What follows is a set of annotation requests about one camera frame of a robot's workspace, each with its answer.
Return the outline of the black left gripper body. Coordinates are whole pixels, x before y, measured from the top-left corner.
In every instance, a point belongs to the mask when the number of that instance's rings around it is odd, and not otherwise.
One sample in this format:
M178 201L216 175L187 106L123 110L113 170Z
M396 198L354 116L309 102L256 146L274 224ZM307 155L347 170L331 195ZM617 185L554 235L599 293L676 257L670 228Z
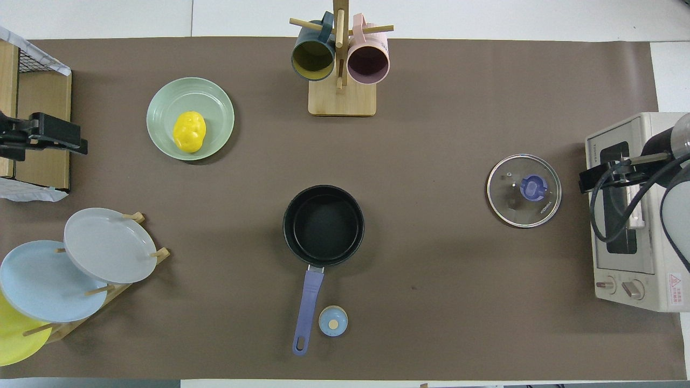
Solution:
M1 157L17 162L25 161L30 144L28 130L33 128L32 121L1 115Z

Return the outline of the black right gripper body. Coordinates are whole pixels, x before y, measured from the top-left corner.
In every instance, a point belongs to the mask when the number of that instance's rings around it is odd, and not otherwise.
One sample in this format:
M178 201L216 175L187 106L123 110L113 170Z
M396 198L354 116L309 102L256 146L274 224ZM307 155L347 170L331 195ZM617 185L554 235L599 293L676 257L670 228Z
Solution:
M603 150L603 162L604 157L610 159L607 160L608 162L626 160L629 156L627 142L619 142ZM647 140L641 150L641 155L631 157L630 172L613 172L609 187L643 184L660 172L663 167L670 167L671 162L683 156L685 156L685 126L674 126ZM680 167L671 167L669 172L663 172L656 183L667 187L678 172L680 172Z

